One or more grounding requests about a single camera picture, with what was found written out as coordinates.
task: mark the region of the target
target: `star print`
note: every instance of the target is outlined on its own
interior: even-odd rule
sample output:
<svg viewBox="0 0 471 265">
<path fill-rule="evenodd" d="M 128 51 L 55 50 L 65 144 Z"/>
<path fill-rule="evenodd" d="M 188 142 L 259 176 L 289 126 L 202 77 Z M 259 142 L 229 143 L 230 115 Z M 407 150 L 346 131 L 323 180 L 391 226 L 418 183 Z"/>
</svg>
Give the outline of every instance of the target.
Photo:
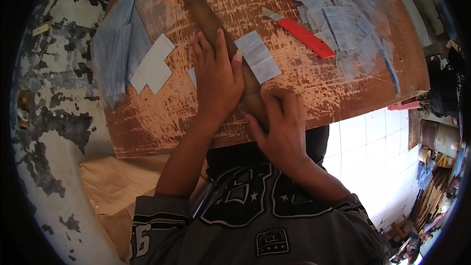
<svg viewBox="0 0 471 265">
<path fill-rule="evenodd" d="M 254 191 L 253 194 L 250 196 L 252 198 L 252 201 L 257 200 L 257 194 L 258 193 L 255 193 Z"/>
</svg>

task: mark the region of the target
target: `wooden table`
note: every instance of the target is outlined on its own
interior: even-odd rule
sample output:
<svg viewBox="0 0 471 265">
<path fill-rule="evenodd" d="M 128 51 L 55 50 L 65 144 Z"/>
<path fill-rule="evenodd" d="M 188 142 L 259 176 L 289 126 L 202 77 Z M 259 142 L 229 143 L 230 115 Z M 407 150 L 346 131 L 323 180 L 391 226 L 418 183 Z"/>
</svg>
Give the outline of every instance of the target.
<svg viewBox="0 0 471 265">
<path fill-rule="evenodd" d="M 132 86 L 127 98 L 116 104 L 115 110 L 105 110 L 109 133 L 119 158 L 131 158 L 169 153 L 185 134 L 198 109 L 196 89 L 188 70 L 193 66 L 188 53 L 190 35 L 197 27 L 183 0 L 167 0 L 182 9 L 176 25 L 166 33 L 176 48 L 166 63 L 172 75 L 162 89 L 153 95 L 146 86 L 137 95 Z M 387 11 L 391 29 L 389 38 L 395 45 L 394 66 L 401 86 L 398 95 L 386 65 L 378 54 L 377 72 L 365 73 L 347 80 L 335 65 L 335 58 L 321 60 L 314 52 L 264 17 L 262 6 L 294 20 L 299 19 L 293 0 L 206 0 L 227 31 L 239 38 L 256 30 L 282 74 L 266 82 L 268 87 L 284 87 L 303 95 L 308 108 L 307 128 L 314 128 L 362 115 L 398 103 L 430 89 L 426 61 L 412 20 L 401 0 L 392 0 Z M 162 15 L 148 9 L 145 22 L 152 42 L 156 39 L 156 24 Z M 234 109 L 214 137 L 211 147 L 222 147 L 250 141 L 244 108 Z"/>
</svg>

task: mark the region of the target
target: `red utility knife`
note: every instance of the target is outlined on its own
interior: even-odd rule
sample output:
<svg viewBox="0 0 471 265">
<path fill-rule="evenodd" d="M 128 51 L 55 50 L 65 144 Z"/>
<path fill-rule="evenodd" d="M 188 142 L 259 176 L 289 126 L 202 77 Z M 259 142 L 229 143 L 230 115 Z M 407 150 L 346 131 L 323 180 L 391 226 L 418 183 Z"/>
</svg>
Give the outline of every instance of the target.
<svg viewBox="0 0 471 265">
<path fill-rule="evenodd" d="M 276 21 L 277 25 L 290 32 L 301 40 L 305 45 L 312 49 L 316 54 L 318 54 L 323 60 L 326 58 L 335 56 L 335 52 L 321 39 L 314 36 L 312 33 L 308 32 L 301 25 L 291 20 L 290 18 L 285 18 L 279 13 L 275 13 L 267 8 L 262 7 L 262 14 Z"/>
</svg>

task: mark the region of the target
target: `peeling painted wall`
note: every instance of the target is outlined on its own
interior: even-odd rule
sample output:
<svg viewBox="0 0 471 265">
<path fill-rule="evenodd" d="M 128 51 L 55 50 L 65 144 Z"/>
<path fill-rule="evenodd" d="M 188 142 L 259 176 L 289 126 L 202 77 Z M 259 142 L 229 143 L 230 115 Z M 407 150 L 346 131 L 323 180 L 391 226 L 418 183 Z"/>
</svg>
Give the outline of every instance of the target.
<svg viewBox="0 0 471 265">
<path fill-rule="evenodd" d="M 66 264 L 122 263 L 83 192 L 77 163 L 114 155 L 91 70 L 89 43 L 107 0 L 39 0 L 18 51 L 11 136 L 20 183 L 45 237 Z M 32 37 L 46 21 L 52 28 Z M 30 92 L 30 128 L 15 116 Z"/>
</svg>

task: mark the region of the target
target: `wooden stick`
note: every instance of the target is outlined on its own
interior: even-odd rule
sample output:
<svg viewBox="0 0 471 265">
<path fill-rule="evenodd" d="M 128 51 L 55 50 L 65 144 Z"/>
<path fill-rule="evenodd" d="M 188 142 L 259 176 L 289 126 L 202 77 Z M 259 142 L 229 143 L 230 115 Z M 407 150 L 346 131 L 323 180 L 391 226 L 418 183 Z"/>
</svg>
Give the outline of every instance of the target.
<svg viewBox="0 0 471 265">
<path fill-rule="evenodd" d="M 218 29 L 221 28 L 224 31 L 227 53 L 229 54 L 229 59 L 232 60 L 232 57 L 237 52 L 237 46 L 208 3 L 205 0 L 183 0 L 183 2 L 201 32 L 213 47 L 216 47 Z M 247 109 L 247 112 L 257 119 L 262 129 L 268 133 L 267 108 L 260 96 L 260 84 L 245 59 L 242 61 L 242 74 L 244 75 L 245 84 L 244 93 L 241 98 L 242 104 Z"/>
</svg>

